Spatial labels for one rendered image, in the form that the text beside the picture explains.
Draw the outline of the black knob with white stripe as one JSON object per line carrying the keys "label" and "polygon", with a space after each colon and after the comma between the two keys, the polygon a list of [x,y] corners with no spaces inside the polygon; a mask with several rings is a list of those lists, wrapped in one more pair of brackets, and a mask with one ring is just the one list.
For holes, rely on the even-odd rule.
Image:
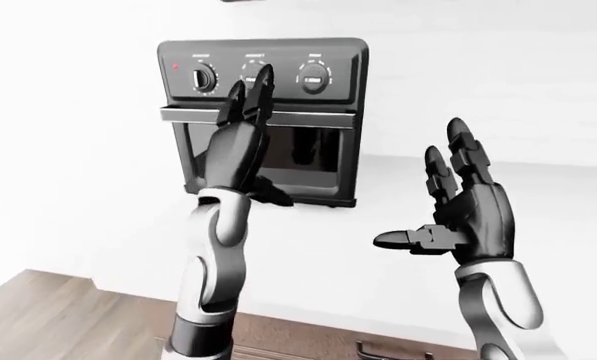
{"label": "black knob with white stripe", "polygon": [[198,92],[211,92],[215,87],[215,73],[206,64],[197,65],[192,71],[193,87]]}

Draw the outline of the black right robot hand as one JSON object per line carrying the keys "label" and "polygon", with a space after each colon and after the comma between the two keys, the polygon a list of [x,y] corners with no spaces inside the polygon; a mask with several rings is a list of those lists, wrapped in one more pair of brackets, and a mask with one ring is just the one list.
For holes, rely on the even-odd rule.
{"label": "black right robot hand", "polygon": [[490,161],[466,122],[447,125],[451,164],[439,149],[424,155],[426,186],[435,200],[434,224],[417,230],[394,230],[375,237],[373,245],[415,255],[451,253],[464,266],[477,260],[514,257],[515,221],[503,186],[489,172]]}

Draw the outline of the brown wooden cabinet drawer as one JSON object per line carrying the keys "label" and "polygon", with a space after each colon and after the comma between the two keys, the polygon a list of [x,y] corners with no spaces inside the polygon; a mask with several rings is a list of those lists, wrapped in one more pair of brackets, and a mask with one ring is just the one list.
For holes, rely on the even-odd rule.
{"label": "brown wooden cabinet drawer", "polygon": [[429,352],[436,360],[479,359],[473,350],[249,314],[236,315],[233,339],[233,360],[359,360],[356,341]]}

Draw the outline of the black knob with white label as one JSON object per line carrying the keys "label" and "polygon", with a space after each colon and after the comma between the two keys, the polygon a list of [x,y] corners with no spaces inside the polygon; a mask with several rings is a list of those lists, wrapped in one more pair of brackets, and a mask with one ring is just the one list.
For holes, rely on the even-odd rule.
{"label": "black knob with white label", "polygon": [[299,72],[299,84],[308,94],[319,94],[329,84],[329,71],[319,63],[308,63]]}

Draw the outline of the black glass toaster oven door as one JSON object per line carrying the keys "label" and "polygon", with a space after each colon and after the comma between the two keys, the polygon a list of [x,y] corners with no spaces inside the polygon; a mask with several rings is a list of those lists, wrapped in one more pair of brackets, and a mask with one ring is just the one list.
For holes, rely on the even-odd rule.
{"label": "black glass toaster oven door", "polygon": [[[174,137],[184,189],[197,194],[201,154],[217,130],[209,123],[175,123]],[[358,156],[354,131],[337,128],[268,127],[270,142],[259,171],[297,203],[353,208]]]}

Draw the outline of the black toaster oven body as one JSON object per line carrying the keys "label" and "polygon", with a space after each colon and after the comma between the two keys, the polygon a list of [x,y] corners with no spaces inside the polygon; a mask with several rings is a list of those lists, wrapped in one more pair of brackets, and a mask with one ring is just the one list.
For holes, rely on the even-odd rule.
{"label": "black toaster oven body", "polygon": [[275,73],[270,143],[260,173],[297,203],[347,207],[355,188],[369,65],[359,38],[165,41],[157,56],[185,190],[200,189],[197,156],[216,131],[219,108],[237,81]]}

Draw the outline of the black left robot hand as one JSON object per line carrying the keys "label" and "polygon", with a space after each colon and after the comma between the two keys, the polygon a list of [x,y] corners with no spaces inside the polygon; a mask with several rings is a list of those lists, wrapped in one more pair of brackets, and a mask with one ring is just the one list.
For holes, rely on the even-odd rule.
{"label": "black left robot hand", "polygon": [[246,89],[242,80],[234,83],[218,111],[217,130],[207,149],[190,156],[188,190],[225,188],[260,203],[294,205],[285,191],[259,174],[269,145],[267,122],[274,109],[274,89],[274,69],[269,64],[258,71],[252,89]]}

